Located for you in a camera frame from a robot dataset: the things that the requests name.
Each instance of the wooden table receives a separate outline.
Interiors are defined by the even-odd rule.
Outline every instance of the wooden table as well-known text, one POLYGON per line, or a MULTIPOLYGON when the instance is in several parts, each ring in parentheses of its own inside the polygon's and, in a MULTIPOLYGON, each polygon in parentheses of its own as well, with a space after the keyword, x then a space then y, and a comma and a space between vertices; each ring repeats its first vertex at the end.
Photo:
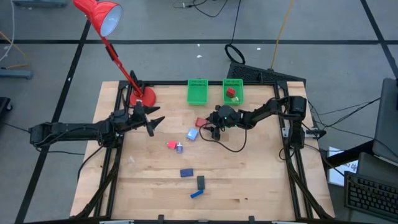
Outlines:
MULTIPOLYGON (((288 82, 289 95, 305 96, 302 82, 288 82)), ((190 106, 186 102, 187 87, 155 86, 156 106, 160 110, 150 118, 166 118, 149 137, 145 128, 126 133, 113 207, 113 219, 156 220, 159 214, 167 220, 294 220, 286 164, 278 157, 282 148, 277 116, 270 116, 248 131, 246 147, 232 153, 199 136, 196 141, 186 140, 189 128, 197 117, 206 118, 222 105, 222 86, 209 86, 206 106, 190 106), (183 154, 168 149, 166 142, 180 141, 183 154), (194 168, 194 177, 180 177, 180 169, 194 168), (196 176, 204 175, 205 193, 195 199, 196 176)), ((104 82, 99 93, 94 122, 105 119, 113 111, 118 82, 104 82)), ((271 86, 245 86, 244 103, 236 108, 254 110, 274 97, 271 86)), ((304 120, 312 126, 307 108, 304 120)), ((210 133, 202 131, 205 138, 210 133)), ((229 128, 221 135, 221 142, 233 149, 243 145, 244 130, 229 128)), ((318 147, 316 140, 306 144, 318 147)), ((98 148, 89 142, 85 157, 98 148)), ((105 150, 92 158, 81 171, 71 215, 76 215, 98 189, 105 150)), ((308 189, 318 203, 334 216, 322 160, 318 151, 302 149, 302 160, 308 189)), ((298 190, 301 214, 305 210, 298 190)), ((108 201, 104 194, 103 208, 108 201)))

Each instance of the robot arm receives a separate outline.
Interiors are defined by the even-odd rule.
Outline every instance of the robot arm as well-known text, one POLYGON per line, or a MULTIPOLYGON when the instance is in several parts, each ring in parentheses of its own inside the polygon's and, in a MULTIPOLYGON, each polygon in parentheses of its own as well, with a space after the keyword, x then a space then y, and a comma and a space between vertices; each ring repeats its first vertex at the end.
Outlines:
POLYGON ((232 107, 216 106, 216 111, 212 112, 207 120, 215 127, 205 128, 211 131, 211 137, 220 140, 220 130, 233 126, 252 129, 257 122, 271 116, 279 115, 290 121, 289 145, 298 149, 304 146, 305 133, 301 127, 305 118, 307 100, 301 96, 286 96, 281 99, 271 98, 266 104, 254 111, 235 111, 232 107))
POLYGON ((30 143, 35 147, 44 147, 57 141, 97 140, 104 147, 115 147, 118 143, 117 135, 141 126, 145 126, 149 136, 153 136, 154 129, 165 117, 148 121, 146 114, 151 114, 158 109, 160 109, 158 106, 142 106, 141 102, 137 102, 133 107, 132 115, 129 115, 126 108, 111 113, 109 118, 95 124, 42 123, 29 128, 30 143))

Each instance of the floor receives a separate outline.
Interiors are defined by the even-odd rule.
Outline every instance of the floor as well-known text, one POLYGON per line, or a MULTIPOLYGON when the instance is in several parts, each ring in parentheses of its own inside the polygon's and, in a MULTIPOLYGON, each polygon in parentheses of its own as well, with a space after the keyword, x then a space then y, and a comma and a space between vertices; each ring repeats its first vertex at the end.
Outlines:
MULTIPOLYGON (((230 0, 217 18, 209 18, 194 8, 174 9, 172 0, 118 0, 124 14, 109 36, 126 68, 134 69, 143 80, 186 80, 226 77, 229 60, 224 43, 231 38, 238 0, 230 0), (173 40, 133 41, 133 40, 173 40)), ((223 0, 208 1, 201 9, 216 13, 223 0)), ((369 5, 385 40, 398 40, 398 2, 295 1, 282 39, 319 40, 279 45, 274 70, 307 79, 308 99, 322 113, 378 98, 382 80, 394 78, 382 44, 398 57, 395 42, 348 41, 327 44, 322 40, 380 40, 363 4, 369 5)), ((243 0, 236 27, 236 44, 247 65, 269 68, 274 44, 260 40, 277 37, 289 0, 243 0)), ((11 36, 11 7, 0 2, 0 30, 11 36)), ((86 23, 83 13, 70 2, 61 9, 23 9, 16 7, 16 43, 29 55, 34 78, 0 79, 0 96, 12 99, 14 110, 4 120, 29 128, 51 121, 65 83, 71 78, 68 95, 59 117, 61 122, 91 122, 101 82, 124 77, 110 61, 99 37, 91 27, 79 61, 72 60, 86 23)), ((0 55, 5 53, 0 42, 0 55)), ((12 49, 0 66, 23 63, 12 49)), ((378 103, 338 124, 336 127, 372 136, 378 103)), ((345 113, 325 115, 331 123, 345 113)), ((329 146, 349 149, 367 139, 332 129, 320 140, 329 146)), ((0 129, 0 222, 14 222, 39 153, 29 144, 29 135, 7 126, 0 129)), ((85 142, 61 142, 51 150, 84 152, 85 142)), ((26 222, 68 218, 76 188, 76 173, 82 156, 49 154, 27 212, 26 222)), ((341 188, 330 186, 336 216, 345 218, 341 188)))

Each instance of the red cube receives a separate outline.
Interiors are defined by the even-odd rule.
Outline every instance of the red cube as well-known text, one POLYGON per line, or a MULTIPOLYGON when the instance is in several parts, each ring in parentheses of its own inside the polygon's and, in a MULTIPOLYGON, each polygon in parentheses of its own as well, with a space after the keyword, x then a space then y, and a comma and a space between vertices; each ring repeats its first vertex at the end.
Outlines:
POLYGON ((228 87, 228 89, 226 90, 226 95, 227 95, 229 98, 233 98, 233 97, 235 96, 235 93, 236 93, 236 90, 234 90, 234 89, 231 88, 231 87, 228 87))
POLYGON ((203 118, 197 118, 197 121, 195 122, 195 126, 200 128, 202 125, 205 126, 207 124, 207 120, 203 118))
POLYGON ((169 142, 167 143, 167 147, 168 147, 169 149, 175 149, 175 148, 177 147, 177 142, 175 142, 175 141, 169 141, 169 142))

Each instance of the green plastic basket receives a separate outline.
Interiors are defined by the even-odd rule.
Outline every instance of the green plastic basket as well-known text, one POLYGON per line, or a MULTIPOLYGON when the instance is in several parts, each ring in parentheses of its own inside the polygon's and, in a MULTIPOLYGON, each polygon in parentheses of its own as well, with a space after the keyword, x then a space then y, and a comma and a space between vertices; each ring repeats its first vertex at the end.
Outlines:
POLYGON ((223 96, 225 105, 240 105, 244 102, 243 98, 243 80, 240 78, 225 78, 223 79, 223 96), (238 101, 233 102, 230 97, 226 95, 228 87, 236 90, 235 96, 238 97, 238 101))
POLYGON ((190 105, 205 105, 208 98, 209 81, 206 79, 188 80, 187 102, 190 105))

